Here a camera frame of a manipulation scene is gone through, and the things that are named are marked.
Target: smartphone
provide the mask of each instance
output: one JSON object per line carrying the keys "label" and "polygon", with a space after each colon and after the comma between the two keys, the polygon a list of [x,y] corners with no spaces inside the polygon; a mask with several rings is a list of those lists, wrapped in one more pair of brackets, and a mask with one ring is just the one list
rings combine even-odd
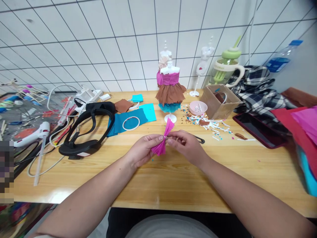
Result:
{"label": "smartphone", "polygon": [[236,115],[233,120],[269,149],[284,146],[287,142],[284,137],[249,113]]}

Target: white tile wall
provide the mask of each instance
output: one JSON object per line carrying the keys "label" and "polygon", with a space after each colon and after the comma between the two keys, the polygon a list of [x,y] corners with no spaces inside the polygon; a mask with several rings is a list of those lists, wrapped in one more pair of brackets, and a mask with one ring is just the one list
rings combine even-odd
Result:
{"label": "white tile wall", "polygon": [[[240,63],[249,64],[254,7],[254,0],[0,0],[0,82],[16,78],[18,84],[48,90],[59,84],[109,92],[157,90],[166,40],[181,68],[180,83],[193,88],[201,48],[213,36],[216,50],[200,78],[202,87],[216,59],[240,35]],[[309,0],[258,1],[251,63],[264,64],[316,20]],[[12,90],[0,87],[0,93]]]}

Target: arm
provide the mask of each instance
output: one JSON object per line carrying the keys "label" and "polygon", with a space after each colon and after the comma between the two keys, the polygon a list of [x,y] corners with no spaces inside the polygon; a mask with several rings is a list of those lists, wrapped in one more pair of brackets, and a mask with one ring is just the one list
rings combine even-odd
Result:
{"label": "arm", "polygon": [[58,205],[31,238],[43,234],[61,238],[86,238],[104,218],[136,169],[153,156],[151,148],[163,139],[162,135],[148,135],[139,139],[125,156],[87,181]]}
{"label": "arm", "polygon": [[167,143],[200,168],[254,237],[313,237],[316,226],[264,189],[211,159],[197,139],[171,132]]}

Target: black and white checkered cloth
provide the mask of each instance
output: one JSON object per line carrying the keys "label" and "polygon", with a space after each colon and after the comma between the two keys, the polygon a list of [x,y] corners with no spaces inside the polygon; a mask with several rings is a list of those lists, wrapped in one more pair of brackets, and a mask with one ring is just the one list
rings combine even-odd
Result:
{"label": "black and white checkered cloth", "polygon": [[[277,120],[270,110],[278,108],[296,108],[289,100],[271,89],[275,79],[270,78],[270,71],[263,66],[245,66],[244,77],[232,92],[241,99],[242,103],[234,110],[236,113],[248,112],[269,127],[282,134],[289,134],[288,130]],[[235,81],[239,71],[235,71],[229,83]]]}

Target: brown paper skirt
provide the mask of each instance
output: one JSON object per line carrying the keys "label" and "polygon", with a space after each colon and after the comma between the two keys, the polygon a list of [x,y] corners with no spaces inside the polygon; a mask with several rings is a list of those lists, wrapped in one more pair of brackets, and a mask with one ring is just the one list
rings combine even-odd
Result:
{"label": "brown paper skirt", "polygon": [[156,99],[164,106],[166,103],[178,103],[182,102],[185,97],[183,95],[186,92],[186,88],[180,83],[173,85],[158,85],[159,90],[156,94]]}

